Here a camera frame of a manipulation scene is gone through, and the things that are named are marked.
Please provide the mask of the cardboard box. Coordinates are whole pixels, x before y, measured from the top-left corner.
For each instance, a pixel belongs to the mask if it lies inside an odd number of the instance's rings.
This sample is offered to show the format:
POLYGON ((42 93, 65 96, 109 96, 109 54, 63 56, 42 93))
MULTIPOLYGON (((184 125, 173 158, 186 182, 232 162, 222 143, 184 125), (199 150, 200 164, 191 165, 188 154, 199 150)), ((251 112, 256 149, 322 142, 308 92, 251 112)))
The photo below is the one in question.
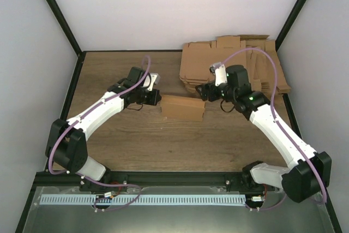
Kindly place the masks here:
POLYGON ((205 102, 201 99, 163 95, 160 105, 164 117, 186 121, 203 121, 205 102))

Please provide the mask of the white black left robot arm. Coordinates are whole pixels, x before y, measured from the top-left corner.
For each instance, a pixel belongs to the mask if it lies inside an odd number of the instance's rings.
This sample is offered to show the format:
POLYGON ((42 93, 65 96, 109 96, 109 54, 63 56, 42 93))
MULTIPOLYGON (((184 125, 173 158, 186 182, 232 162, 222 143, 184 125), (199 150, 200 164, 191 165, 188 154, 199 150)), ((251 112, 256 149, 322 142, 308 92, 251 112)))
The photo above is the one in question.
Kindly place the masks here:
POLYGON ((132 67, 127 77, 110 86, 106 93, 82 113, 68 119, 57 119, 52 123, 45 154, 48 157, 49 172, 59 175, 53 169, 56 163, 68 174, 78 174, 92 181, 101 192, 110 188, 110 169, 89 156, 87 141, 109 118, 122 112, 131 104, 155 106, 161 101, 157 73, 149 73, 139 67, 132 67))

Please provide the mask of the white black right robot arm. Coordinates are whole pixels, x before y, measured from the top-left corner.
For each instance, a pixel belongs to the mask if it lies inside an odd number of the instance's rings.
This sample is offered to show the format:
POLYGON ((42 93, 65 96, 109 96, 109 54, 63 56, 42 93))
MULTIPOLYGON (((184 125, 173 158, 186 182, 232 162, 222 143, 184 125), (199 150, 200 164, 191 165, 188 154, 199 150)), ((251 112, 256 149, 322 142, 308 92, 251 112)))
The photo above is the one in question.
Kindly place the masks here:
POLYGON ((262 92, 253 91, 247 70, 242 65, 225 67, 222 63, 210 66, 214 80, 196 86, 204 101, 220 100, 233 105, 256 126, 283 157, 286 166, 253 162, 243 168, 242 184, 249 191, 261 184, 283 190, 294 202, 321 193, 326 201, 332 160, 326 152, 318 153, 305 143, 277 114, 273 102, 262 92))

